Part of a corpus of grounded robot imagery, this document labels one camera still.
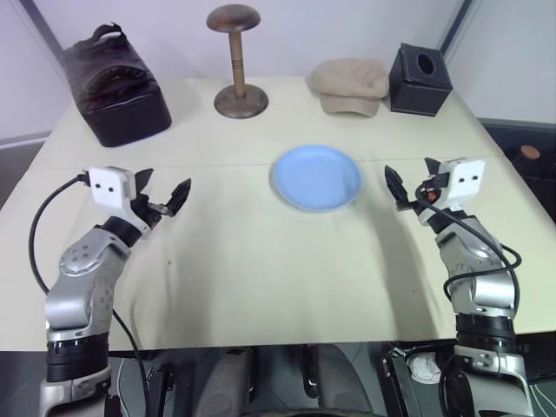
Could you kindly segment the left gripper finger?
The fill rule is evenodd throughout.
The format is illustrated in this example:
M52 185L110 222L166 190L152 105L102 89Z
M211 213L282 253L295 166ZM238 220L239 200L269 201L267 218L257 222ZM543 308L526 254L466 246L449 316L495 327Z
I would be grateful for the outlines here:
M175 216L184 203L187 201L192 180L188 178L187 180L180 182L175 189L172 191L170 199L166 204L159 207L159 212L161 215L165 216Z
M149 197L143 193L144 189L149 183L149 179L152 176L153 169L143 169L135 173L135 192L136 195L131 199L132 202L135 201L147 201Z

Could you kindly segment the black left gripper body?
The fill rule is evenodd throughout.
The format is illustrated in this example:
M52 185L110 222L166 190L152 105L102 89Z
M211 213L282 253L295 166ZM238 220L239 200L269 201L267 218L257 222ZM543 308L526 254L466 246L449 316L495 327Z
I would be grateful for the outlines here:
M131 209L143 220L150 229L153 229L160 221L160 214L149 206L149 197L139 194L131 201Z

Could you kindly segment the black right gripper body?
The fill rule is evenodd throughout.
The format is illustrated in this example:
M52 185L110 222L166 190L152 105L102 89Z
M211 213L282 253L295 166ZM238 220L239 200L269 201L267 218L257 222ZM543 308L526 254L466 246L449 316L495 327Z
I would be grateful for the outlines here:
M447 225L447 179L443 174L431 174L415 191L417 216L422 225Z

